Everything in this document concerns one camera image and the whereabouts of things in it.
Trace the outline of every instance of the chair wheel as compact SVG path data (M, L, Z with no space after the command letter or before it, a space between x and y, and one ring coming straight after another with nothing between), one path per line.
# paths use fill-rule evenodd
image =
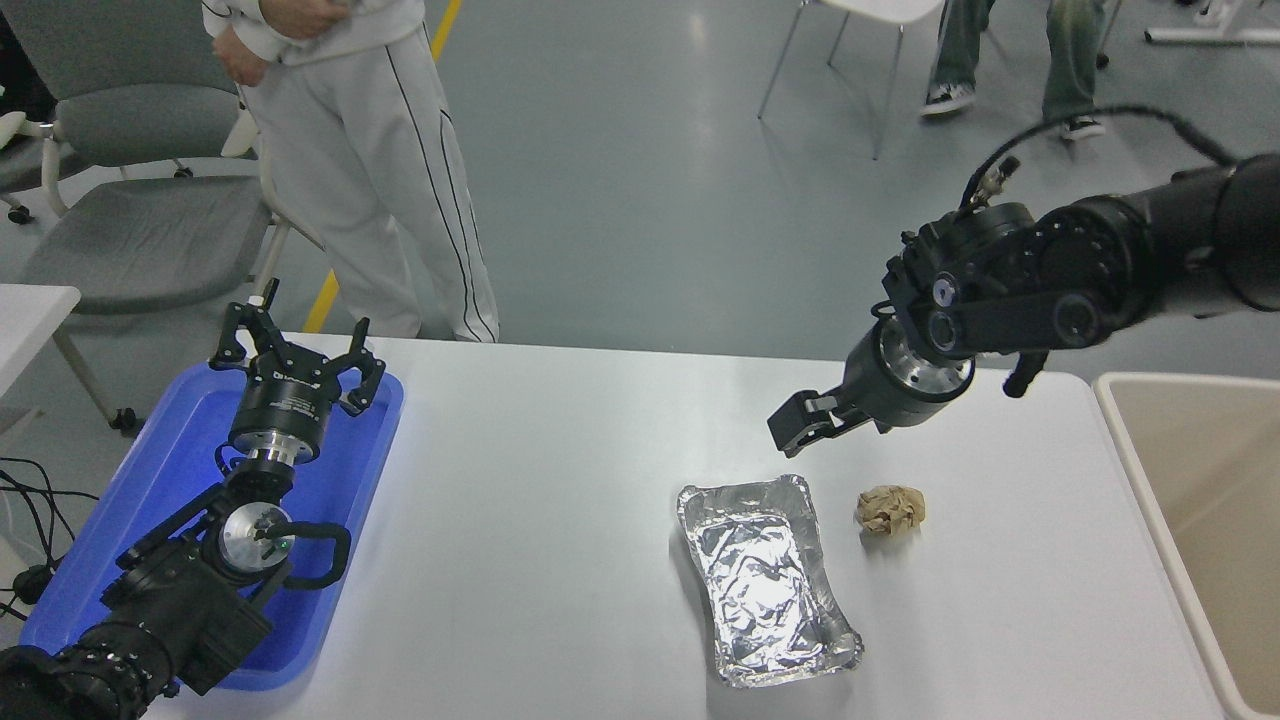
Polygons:
M142 424L146 420L138 418L138 414L133 411L132 407L125 407L123 410L115 411L115 418L111 419L108 425L113 430L120 430L123 437L138 437L138 430L142 429Z
M31 210L26 205L18 205L17 208L9 210L9 222L17 225L24 225L31 222Z

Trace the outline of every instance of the metal chair leg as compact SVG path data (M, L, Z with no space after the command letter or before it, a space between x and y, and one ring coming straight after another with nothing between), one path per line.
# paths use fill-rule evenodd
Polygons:
M275 229L271 232L271 242L266 246L262 266L259 268L257 274L250 278L253 283L253 297L265 296L266 286L275 277L275 264L280 260L280 252L284 251L284 238L289 234L291 227L283 218L275 219Z
M836 58L836 49L840 47L840 41L845 37L845 26L849 24L849 10L845 10L845 20L840 23L840 33L836 35L836 44L831 46L831 54L827 55L827 67L831 67L831 61Z
M72 366L72 372L76 373L76 379L79 380L81 386L88 392L90 400L97 407L97 411L106 420L106 424L111 429L120 430L120 434L125 437L137 436L138 429L142 427L141 419L134 414L132 407L122 407L113 411L106 404L106 389L102 388L102 383L99 382L97 375L90 369L88 363L84 361L84 356L81 355L79 350L72 343L70 336L67 334L64 328L58 328L54 331L54 345L63 354L67 364Z
M796 26L800 24L800 12L804 6L809 4L809 0L800 0L800 6L796 8L796 17L791 20L791 29L787 32L787 41L782 45L782 54L778 55L778 64L773 68L773 77L769 78L769 88L764 91L764 100L760 101L760 111L755 114L755 119L764 119L764 106L769 104L769 96L773 95L773 83L778 82L778 72L782 69L782 60L787 56L787 47L791 47L791 37L796 33Z
M1111 37L1111 28L1116 26L1116 18L1120 17L1120 8L1124 6L1124 0L1116 0L1116 6L1111 10L1111 19L1107 20L1107 29L1102 33L1102 42L1098 44L1098 56L1097 67L1102 69L1111 63L1107 58L1107 40Z
M888 88L884 91L884 109L881 111L879 127L876 128L876 143L872 146L872 160L879 160L881 145L884 142L884 128L888 126L890 104L893 101L893 86L897 83L897 61L902 56L902 38L906 26L897 26L897 47L893 49L893 68L888 73Z

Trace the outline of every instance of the black sneaker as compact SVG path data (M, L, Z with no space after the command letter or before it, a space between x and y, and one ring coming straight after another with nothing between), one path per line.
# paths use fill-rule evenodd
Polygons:
M978 91L974 90L972 82L940 82L929 87L929 95L924 99L920 114L931 117L955 113L973 105L977 99Z
M1087 137L1106 135L1107 128L1089 115L1076 115L1062 123L1062 140L1075 142Z

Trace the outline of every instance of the aluminum foil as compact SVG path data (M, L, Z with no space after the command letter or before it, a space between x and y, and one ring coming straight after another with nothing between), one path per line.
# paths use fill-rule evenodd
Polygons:
M863 639L827 583L804 478L689 486L676 515L707 587L724 683L762 688L858 665Z

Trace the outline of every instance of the trash bin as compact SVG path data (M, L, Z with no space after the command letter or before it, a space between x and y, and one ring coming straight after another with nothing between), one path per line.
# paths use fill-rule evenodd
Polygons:
M1224 708L1280 719L1280 382L1093 386Z

